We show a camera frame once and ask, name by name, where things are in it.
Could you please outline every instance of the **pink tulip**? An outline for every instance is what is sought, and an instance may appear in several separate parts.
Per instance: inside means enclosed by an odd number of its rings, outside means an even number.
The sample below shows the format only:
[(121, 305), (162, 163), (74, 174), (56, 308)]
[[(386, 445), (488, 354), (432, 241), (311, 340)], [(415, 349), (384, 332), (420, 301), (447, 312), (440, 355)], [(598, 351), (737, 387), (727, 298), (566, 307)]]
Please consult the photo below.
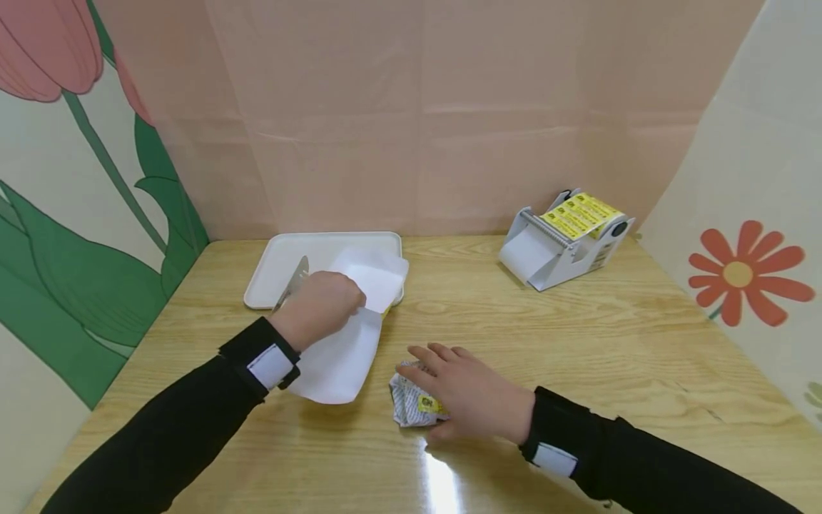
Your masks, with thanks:
[(149, 112), (146, 110), (140, 95), (137, 94), (137, 88), (134, 87), (132, 76), (128, 73), (126, 64), (120, 58), (117, 49), (114, 49), (114, 62), (117, 64), (117, 74), (120, 76), (120, 85), (122, 86), (122, 92), (126, 94), (126, 100), (128, 100), (134, 112), (137, 113), (137, 116), (143, 118), (144, 122), (153, 127), (154, 124), (149, 118)]
[(0, 0), (0, 90), (53, 102), (87, 93), (103, 72), (86, 0)]

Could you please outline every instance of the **orange flower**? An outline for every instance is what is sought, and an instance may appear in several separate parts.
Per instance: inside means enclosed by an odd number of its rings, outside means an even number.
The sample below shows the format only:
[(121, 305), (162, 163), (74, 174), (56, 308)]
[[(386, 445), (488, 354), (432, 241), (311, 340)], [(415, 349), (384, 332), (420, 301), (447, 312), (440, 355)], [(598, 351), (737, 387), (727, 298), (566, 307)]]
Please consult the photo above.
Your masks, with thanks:
[(705, 308), (725, 295), (720, 309), (722, 320), (729, 326), (739, 325), (743, 293), (754, 314), (770, 326), (782, 325), (787, 320), (787, 313), (764, 293), (797, 302), (810, 302), (815, 296), (808, 285), (780, 276), (769, 276), (769, 273), (784, 271), (802, 262), (805, 258), (802, 248), (789, 246), (773, 252), (782, 244), (784, 236), (774, 231), (760, 239), (761, 234), (762, 224), (759, 221), (743, 223), (739, 230), (737, 254), (734, 255), (718, 230), (705, 230), (700, 240), (719, 264), (699, 253), (692, 253), (688, 258), (696, 269), (713, 273), (692, 276), (688, 280), (690, 287), (705, 288), (696, 295), (696, 302)]

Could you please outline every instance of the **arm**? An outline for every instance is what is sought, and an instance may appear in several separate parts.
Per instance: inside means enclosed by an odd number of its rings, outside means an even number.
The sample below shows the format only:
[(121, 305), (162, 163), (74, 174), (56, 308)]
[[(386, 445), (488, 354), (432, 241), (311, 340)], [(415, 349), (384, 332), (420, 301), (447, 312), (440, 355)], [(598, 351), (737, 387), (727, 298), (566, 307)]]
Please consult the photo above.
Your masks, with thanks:
[(365, 303), (338, 273), (309, 276), (261, 317), (140, 409), (60, 485), (43, 513), (165, 512), (219, 454), (269, 390), (298, 375), (298, 353)]
[(409, 366), (397, 372), (435, 396), (451, 416), (432, 429), (429, 442), (465, 435), (506, 438), (528, 462), (570, 476), (591, 498), (611, 499), (634, 514), (799, 512), (624, 419), (601, 418), (542, 387), (518, 387), (465, 349), (430, 344), (409, 352), (436, 376)]
[(525, 460), (570, 476), (589, 497), (645, 512), (799, 512), (722, 466), (605, 419), (547, 389), (535, 393)]

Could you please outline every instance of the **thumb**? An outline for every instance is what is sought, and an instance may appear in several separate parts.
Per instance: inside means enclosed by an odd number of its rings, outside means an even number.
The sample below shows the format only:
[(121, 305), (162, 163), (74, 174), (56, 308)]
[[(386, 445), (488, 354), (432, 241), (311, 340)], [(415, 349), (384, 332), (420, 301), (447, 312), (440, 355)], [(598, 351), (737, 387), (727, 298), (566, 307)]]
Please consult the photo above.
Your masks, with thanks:
[(428, 442), (448, 441), (459, 437), (459, 428), (457, 423), (452, 420), (445, 421), (445, 423), (438, 424), (428, 432), (426, 440)]

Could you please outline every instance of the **crumpled newspaper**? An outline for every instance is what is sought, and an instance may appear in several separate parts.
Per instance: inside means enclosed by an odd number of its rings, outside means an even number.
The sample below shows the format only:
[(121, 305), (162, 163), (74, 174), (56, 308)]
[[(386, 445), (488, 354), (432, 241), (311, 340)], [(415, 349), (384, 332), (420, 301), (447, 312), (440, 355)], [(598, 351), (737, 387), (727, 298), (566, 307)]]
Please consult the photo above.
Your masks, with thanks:
[[(400, 366), (414, 366), (427, 371), (419, 361), (404, 361)], [(388, 382), (388, 387), (394, 399), (394, 421), (401, 428), (427, 427), (450, 417), (439, 401), (398, 373)]]

